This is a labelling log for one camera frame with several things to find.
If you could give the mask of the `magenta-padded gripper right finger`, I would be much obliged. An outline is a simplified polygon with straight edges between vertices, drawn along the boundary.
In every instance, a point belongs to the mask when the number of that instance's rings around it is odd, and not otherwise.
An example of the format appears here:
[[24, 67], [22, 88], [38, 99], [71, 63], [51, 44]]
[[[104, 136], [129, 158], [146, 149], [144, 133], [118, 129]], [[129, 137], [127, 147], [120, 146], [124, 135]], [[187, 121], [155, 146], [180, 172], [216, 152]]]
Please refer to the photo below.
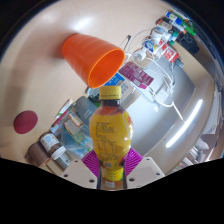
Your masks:
[[143, 157], [130, 149], [124, 160], [124, 188], [134, 189], [164, 177], [164, 173], [151, 157]]

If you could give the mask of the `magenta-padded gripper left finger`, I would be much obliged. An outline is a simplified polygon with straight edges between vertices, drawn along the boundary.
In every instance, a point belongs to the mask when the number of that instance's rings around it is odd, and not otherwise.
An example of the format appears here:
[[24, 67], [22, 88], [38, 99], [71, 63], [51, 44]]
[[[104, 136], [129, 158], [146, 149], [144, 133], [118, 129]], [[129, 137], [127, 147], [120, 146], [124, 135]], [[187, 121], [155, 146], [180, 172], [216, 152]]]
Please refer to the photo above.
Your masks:
[[82, 159], [74, 159], [61, 177], [84, 188], [98, 189], [100, 165], [95, 152], [90, 151]]

